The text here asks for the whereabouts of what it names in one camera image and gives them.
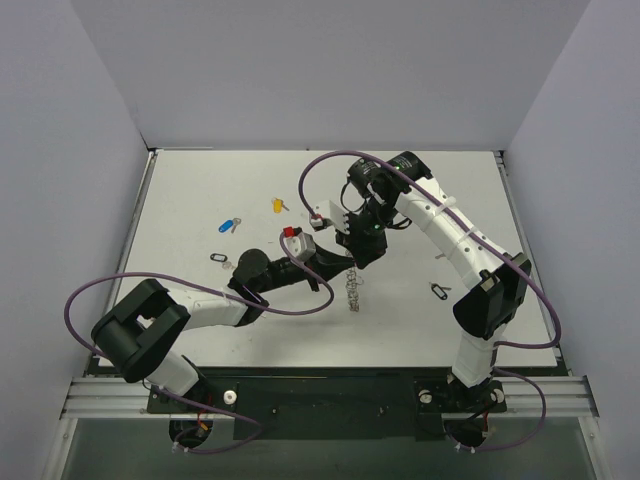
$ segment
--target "purple cable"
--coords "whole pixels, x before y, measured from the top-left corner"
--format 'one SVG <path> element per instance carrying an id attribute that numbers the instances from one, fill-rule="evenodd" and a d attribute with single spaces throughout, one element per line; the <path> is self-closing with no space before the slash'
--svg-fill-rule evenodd
<path id="1" fill-rule="evenodd" d="M 107 275 L 106 277 L 96 278 L 95 280 L 91 280 L 90 282 L 87 282 L 84 285 L 78 287 L 71 295 L 69 295 L 69 298 L 67 299 L 67 302 L 64 305 L 64 324 L 66 325 L 67 330 L 69 330 L 69 333 L 71 333 L 71 336 L 73 338 L 75 338 L 76 341 L 78 343 L 80 343 L 83 347 L 85 347 L 86 349 L 90 350 L 91 352 L 93 352 L 96 355 L 99 355 L 101 357 L 107 358 L 107 356 L 104 354 L 104 352 L 102 352 L 98 348 L 94 347 L 89 342 L 87 342 L 84 338 L 82 338 L 78 334 L 78 332 L 75 330 L 75 328 L 73 328 L 73 325 L 71 324 L 71 316 L 70 316 L 71 304 L 73 303 L 73 301 L 76 299 L 76 297 L 78 295 L 80 295 L 86 289 L 88 289 L 90 287 L 93 287 L 94 285 L 97 285 L 97 284 L 103 283 L 103 282 L 108 282 L 110 280 L 116 280 L 118 278 L 131 278 L 131 277 L 159 278 L 161 280 L 169 280 L 170 282 L 179 283 L 180 285 L 184 285 L 185 287 L 193 288 L 193 289 L 196 289 L 196 290 L 201 290 L 203 292 L 207 292 L 207 293 L 210 293 L 212 295 L 216 295 L 218 297 L 226 297 L 226 298 L 229 298 L 231 300 L 235 300 L 236 302 L 244 303 L 245 305 L 248 305 L 250 307 L 255 307 L 255 308 L 258 308 L 260 310 L 264 310 L 265 312 L 277 313 L 279 315 L 290 315 L 290 316 L 311 315 L 312 313 L 317 313 L 317 312 L 319 312 L 321 310 L 324 310 L 329 305 L 331 305 L 331 303 L 333 302 L 333 299 L 335 298 L 335 293 L 333 291 L 333 288 L 331 288 L 331 285 L 329 285 L 329 283 L 326 280 L 324 280 L 320 275 L 315 273 L 313 270 L 311 270 L 309 267 L 304 265 L 300 260 L 298 260 L 297 258 L 295 258 L 293 256 L 293 254 L 289 251 L 289 249 L 285 245 L 284 233 L 280 234 L 280 247 L 282 247 L 282 250 L 284 250 L 284 253 L 289 257 L 289 259 L 291 260 L 291 263 L 296 265 L 298 268 L 304 270 L 309 276 L 311 276 L 312 278 L 317 280 L 318 283 L 321 283 L 322 285 L 324 285 L 327 288 L 327 290 L 329 291 L 329 299 L 325 303 L 323 303 L 319 307 L 311 308 L 309 310 L 300 310 L 299 312 L 291 312 L 291 311 L 287 311 L 287 310 L 280 310 L 278 308 L 265 307 L 264 305 L 260 305 L 258 303 L 250 302 L 249 300 L 245 300 L 244 298 L 237 297 L 235 295 L 224 295 L 219 290 L 215 290 L 213 288 L 205 287 L 204 285 L 199 285 L 197 283 L 189 282 L 187 280 L 183 280 L 181 278 L 174 277 L 172 275 L 165 275 L 164 273 L 125 272 L 125 273 L 115 273 L 113 275 Z"/>
<path id="2" fill-rule="evenodd" d="M 157 391 L 158 393 L 161 393 L 162 395 L 166 395 L 169 398 L 177 400 L 178 402 L 184 403 L 185 405 L 197 407 L 201 410 L 207 410 L 208 412 L 211 412 L 211 413 L 219 413 L 221 415 L 226 415 L 227 417 L 232 417 L 232 418 L 235 418 L 236 420 L 242 420 L 243 422 L 247 422 L 258 427 L 257 432 L 249 435 L 244 440 L 240 440 L 239 442 L 233 443 L 231 445 L 227 445 L 226 447 L 209 448 L 209 449 L 204 449 L 204 448 L 188 449 L 187 451 L 189 453 L 195 453 L 196 455 L 214 455 L 216 453 L 228 452 L 229 450 L 234 450 L 236 448 L 242 447 L 243 445 L 246 445 L 247 443 L 255 440 L 264 431 L 264 427 L 262 426 L 262 424 L 257 420 L 254 420 L 253 418 L 245 417 L 244 415 L 240 415 L 239 413 L 228 412 L 226 410 L 222 410 L 216 407 L 211 407 L 209 405 L 205 405 L 204 403 L 194 402 L 193 400 L 189 400 L 187 398 L 181 397 L 180 395 L 176 395 L 175 393 L 172 393 L 169 390 L 165 390 L 164 388 L 159 389 L 157 387 L 154 387 L 154 390 Z M 183 435 L 186 435 L 188 432 L 197 430 L 197 429 L 198 427 L 193 427 L 180 432 L 178 435 L 176 435 L 176 438 L 174 439 L 174 441 L 177 442 L 178 440 L 180 440 L 180 438 L 182 438 Z"/>
<path id="3" fill-rule="evenodd" d="M 409 185 L 411 185 L 413 188 L 415 188 L 418 192 L 420 192 L 422 195 L 424 195 L 430 202 L 435 204 L 436 207 L 439 207 L 439 206 L 442 205 L 442 202 L 440 200 L 438 200 L 436 197 L 434 197 L 429 192 L 427 192 L 424 188 L 422 188 L 420 185 L 418 185 L 415 181 L 413 181 L 409 177 L 407 177 L 404 173 L 396 170 L 394 167 L 389 165 L 387 162 L 385 162 L 385 161 L 383 161 L 383 160 L 381 160 L 381 159 L 379 159 L 379 158 L 377 158 L 377 157 L 375 157 L 373 155 L 370 155 L 370 154 L 364 153 L 364 152 L 359 152 L 357 150 L 337 150 L 335 152 L 329 152 L 329 153 L 325 153 L 324 155 L 320 155 L 318 158 L 316 158 L 311 163 L 309 163 L 305 167 L 305 169 L 302 171 L 302 174 L 300 175 L 300 179 L 298 180 L 298 194 L 300 195 L 300 200 L 302 201 L 302 204 L 309 211 L 309 214 L 312 217 L 315 217 L 315 213 L 313 211 L 313 208 L 311 208 L 311 205 L 309 204 L 309 202 L 307 202 L 307 199 L 304 196 L 304 180 L 305 180 L 307 174 L 311 171 L 311 169 L 313 167 L 315 167 L 317 164 L 319 164 L 320 162 L 322 162 L 322 161 L 324 161 L 324 160 L 326 160 L 328 158 L 338 157 L 338 156 L 359 157 L 359 158 L 364 158 L 366 160 L 375 162 L 376 164 L 380 165 L 382 168 L 390 171 L 394 175 L 400 177 L 402 180 L 407 182 Z M 468 233 L 470 231 L 470 228 L 450 208 L 448 208 L 448 207 L 444 208 L 444 212 L 447 215 L 449 215 L 449 217 L 462 229 L 463 232 Z M 485 248 L 487 251 L 489 251 L 492 255 L 494 255 L 495 257 L 499 258 L 504 264 L 509 266 L 509 268 L 511 268 L 513 271 L 515 271 L 520 276 L 520 278 L 522 278 L 527 283 L 527 285 L 529 285 L 529 287 L 531 287 L 531 289 L 535 292 L 535 294 L 538 296 L 540 301 L 542 301 L 544 306 L 549 311 L 549 314 L 551 315 L 551 320 L 553 321 L 553 327 L 554 327 L 554 330 L 555 330 L 555 332 L 554 332 L 555 336 L 549 342 L 537 343 L 537 344 L 527 344 L 527 343 L 507 342 L 507 341 L 499 340 L 499 341 L 495 342 L 495 346 L 499 347 L 499 346 L 502 345 L 502 346 L 505 346 L 505 347 L 524 348 L 524 349 L 530 349 L 530 350 L 541 350 L 541 349 L 545 349 L 545 348 L 555 347 L 556 345 L 558 345 L 558 343 L 560 342 L 560 338 L 562 336 L 562 326 L 560 325 L 560 318 L 558 317 L 558 314 L 557 314 L 556 310 L 553 308 L 553 305 L 551 305 L 551 302 L 549 301 L 547 296 L 544 294 L 542 289 L 540 287 L 538 287 L 538 285 L 536 285 L 536 283 L 529 277 L 529 275 L 527 275 L 520 267 L 518 267 L 515 263 L 513 263 L 511 261 L 511 259 L 507 258 L 502 253 L 498 252 L 495 248 L 493 248 L 487 242 L 482 240 L 475 233 L 469 234 L 469 237 L 473 241 L 475 241 L 478 245 L 481 245 L 483 248 Z M 522 437 L 520 440 L 518 440 L 516 442 L 508 443 L 508 444 L 505 444 L 505 445 L 497 445 L 497 446 L 493 446 L 493 447 L 492 446 L 487 446 L 487 447 L 484 447 L 484 448 L 478 447 L 478 448 L 475 449 L 475 451 L 488 452 L 488 451 L 496 451 L 496 450 L 506 450 L 508 448 L 512 448 L 512 447 L 516 447 L 518 445 L 521 445 L 524 442 L 526 442 L 527 440 L 529 440 L 530 438 L 532 438 L 534 435 L 536 435 L 540 431 L 540 429 L 542 429 L 542 426 L 544 425 L 545 418 L 547 416 L 547 402 L 546 402 L 546 399 L 544 397 L 544 393 L 543 393 L 542 389 L 535 382 L 533 382 L 532 380 L 530 380 L 529 378 L 527 378 L 527 377 L 525 377 L 523 375 L 520 375 L 520 374 L 517 374 L 517 373 L 513 373 L 513 372 L 509 372 L 507 370 L 502 370 L 501 368 L 494 368 L 493 371 L 498 373 L 498 374 L 507 376 L 507 377 L 518 378 L 518 379 L 520 379 L 520 380 L 522 380 L 524 382 L 529 383 L 533 388 L 535 388 L 538 391 L 538 393 L 540 394 L 540 399 L 542 401 L 542 415 L 540 416 L 540 421 L 538 422 L 538 425 L 536 426 L 536 428 L 533 431 L 531 431 L 528 435 Z M 467 447 L 467 446 L 464 446 L 464 448 L 467 449 L 467 450 L 471 450 L 471 448 Z"/>

